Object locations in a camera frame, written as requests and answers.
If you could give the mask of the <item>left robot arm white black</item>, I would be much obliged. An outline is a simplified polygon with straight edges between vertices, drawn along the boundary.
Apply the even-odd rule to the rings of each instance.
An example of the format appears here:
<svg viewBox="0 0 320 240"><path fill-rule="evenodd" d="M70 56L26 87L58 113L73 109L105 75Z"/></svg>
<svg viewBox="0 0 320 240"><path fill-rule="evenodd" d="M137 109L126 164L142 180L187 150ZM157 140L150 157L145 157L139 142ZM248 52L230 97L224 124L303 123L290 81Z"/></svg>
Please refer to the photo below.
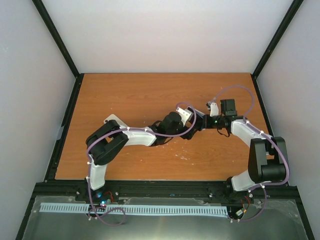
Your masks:
<svg viewBox="0 0 320 240"><path fill-rule="evenodd" d="M164 145L175 137L190 140L202 128L203 114L190 108L177 108L163 120L146 127L129 127L111 114L104 124L85 141L89 157L86 195L92 201L103 198L107 165L127 146L155 147Z"/></svg>

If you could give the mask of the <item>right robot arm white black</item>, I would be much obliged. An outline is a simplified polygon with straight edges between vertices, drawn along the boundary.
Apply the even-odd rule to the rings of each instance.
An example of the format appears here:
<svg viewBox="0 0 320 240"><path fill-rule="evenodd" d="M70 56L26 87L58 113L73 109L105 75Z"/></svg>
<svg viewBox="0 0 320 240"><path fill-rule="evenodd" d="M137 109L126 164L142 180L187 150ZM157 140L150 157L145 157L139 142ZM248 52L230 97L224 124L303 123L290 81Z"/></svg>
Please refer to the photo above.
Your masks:
<svg viewBox="0 0 320 240"><path fill-rule="evenodd" d="M221 108L209 101L209 114L203 116L202 129L226 129L249 147L247 170L226 180L226 194L251 192L266 186L281 186L288 182L290 168L284 138L258 129L244 116L238 116L234 99L220 101Z"/></svg>

